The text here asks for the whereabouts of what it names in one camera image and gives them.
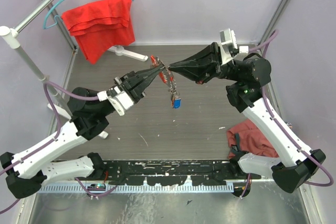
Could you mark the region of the metal key organizer red handle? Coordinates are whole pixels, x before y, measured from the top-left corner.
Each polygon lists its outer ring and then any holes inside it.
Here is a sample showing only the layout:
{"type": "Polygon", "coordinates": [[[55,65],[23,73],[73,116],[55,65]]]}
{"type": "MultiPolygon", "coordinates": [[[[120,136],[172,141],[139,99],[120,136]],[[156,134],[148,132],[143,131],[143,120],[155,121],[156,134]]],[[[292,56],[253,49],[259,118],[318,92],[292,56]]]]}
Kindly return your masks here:
{"type": "Polygon", "coordinates": [[[159,57],[156,57],[154,55],[151,56],[151,61],[152,61],[152,66],[157,67],[159,65],[163,65],[164,69],[162,72],[159,74],[160,79],[162,82],[168,86],[169,92],[170,92],[170,99],[171,99],[171,104],[172,100],[176,98],[181,98],[179,92],[177,91],[176,88],[176,81],[175,78],[168,69],[168,67],[162,62],[162,60],[159,59],[159,57]]]}

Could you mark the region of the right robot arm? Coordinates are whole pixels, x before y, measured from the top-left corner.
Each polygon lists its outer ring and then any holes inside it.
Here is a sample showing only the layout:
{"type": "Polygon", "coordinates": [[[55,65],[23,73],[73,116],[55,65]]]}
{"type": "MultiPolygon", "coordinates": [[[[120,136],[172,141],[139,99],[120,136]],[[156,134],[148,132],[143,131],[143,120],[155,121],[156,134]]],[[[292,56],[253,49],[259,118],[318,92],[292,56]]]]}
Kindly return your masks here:
{"type": "Polygon", "coordinates": [[[271,64],[262,57],[225,59],[225,50],[214,42],[195,55],[172,63],[168,69],[197,84],[213,78],[233,80],[226,86],[229,103],[250,119],[278,154],[265,157],[238,151],[230,159],[230,172],[241,179],[247,174],[272,178],[283,191],[294,192],[321,169],[325,153],[312,150],[286,125],[269,104],[262,88],[271,81],[271,64]]]}

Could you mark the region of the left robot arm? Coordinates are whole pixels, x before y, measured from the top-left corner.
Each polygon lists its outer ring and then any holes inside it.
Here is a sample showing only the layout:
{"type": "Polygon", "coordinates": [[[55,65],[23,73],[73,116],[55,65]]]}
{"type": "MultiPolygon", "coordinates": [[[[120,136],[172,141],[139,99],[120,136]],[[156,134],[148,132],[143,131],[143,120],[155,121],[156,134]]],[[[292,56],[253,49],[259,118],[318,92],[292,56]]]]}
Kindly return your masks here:
{"type": "Polygon", "coordinates": [[[79,159],[65,162],[54,160],[68,150],[98,136],[109,125],[107,116],[120,116],[138,103],[144,90],[164,69],[162,64],[138,72],[131,71],[115,78],[115,85],[107,91],[76,88],[69,92],[68,105],[72,117],[57,131],[31,148],[17,154],[1,155],[9,191],[16,199],[26,198],[43,186],[72,178],[101,179],[106,171],[98,153],[89,153],[79,159]]]}

